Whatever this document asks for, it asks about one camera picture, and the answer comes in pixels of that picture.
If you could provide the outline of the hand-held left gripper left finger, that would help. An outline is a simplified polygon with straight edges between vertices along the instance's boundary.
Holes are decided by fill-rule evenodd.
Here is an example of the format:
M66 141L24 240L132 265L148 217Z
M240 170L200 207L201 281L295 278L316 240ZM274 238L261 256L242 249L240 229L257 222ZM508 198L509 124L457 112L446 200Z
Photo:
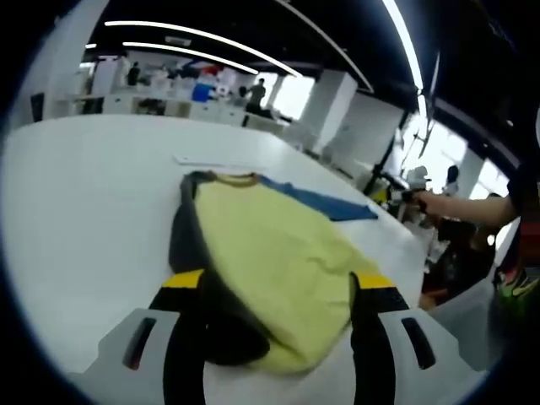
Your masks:
M79 375L95 404L203 404L206 326L198 314L203 270L167 280L148 309L136 309L99 342Z

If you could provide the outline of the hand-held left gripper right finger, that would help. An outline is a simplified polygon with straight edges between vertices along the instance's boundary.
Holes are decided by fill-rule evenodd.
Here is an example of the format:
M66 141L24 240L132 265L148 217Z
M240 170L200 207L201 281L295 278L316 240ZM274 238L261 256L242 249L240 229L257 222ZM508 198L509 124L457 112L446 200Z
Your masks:
M351 348L357 404L450 404L459 397L457 340L412 309L381 275L351 273Z

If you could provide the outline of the person's right hand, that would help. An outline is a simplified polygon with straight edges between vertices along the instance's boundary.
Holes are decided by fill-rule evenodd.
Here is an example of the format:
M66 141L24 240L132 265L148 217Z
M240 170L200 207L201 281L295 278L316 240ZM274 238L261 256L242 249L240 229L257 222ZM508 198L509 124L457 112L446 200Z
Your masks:
M421 191L415 192L413 199L422 213L435 216L448 214L448 204L451 201L448 196Z

